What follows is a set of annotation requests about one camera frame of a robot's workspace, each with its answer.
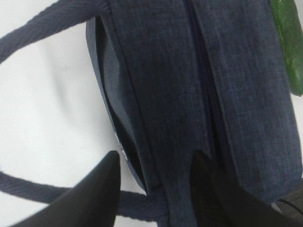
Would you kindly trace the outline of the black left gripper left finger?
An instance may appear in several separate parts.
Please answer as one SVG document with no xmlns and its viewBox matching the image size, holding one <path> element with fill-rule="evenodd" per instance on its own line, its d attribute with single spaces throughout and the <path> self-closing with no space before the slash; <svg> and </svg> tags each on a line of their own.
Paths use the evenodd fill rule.
<svg viewBox="0 0 303 227">
<path fill-rule="evenodd" d="M 120 197 L 120 157 L 110 151 L 74 188 L 17 227 L 112 227 Z"/>
</svg>

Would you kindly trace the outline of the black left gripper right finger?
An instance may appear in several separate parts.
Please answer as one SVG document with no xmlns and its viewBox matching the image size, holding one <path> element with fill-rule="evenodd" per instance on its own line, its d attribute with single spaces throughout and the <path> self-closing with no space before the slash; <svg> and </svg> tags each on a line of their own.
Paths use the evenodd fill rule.
<svg viewBox="0 0 303 227">
<path fill-rule="evenodd" d="M 301 227 L 256 199 L 201 151 L 191 164 L 191 200 L 199 227 Z"/>
</svg>

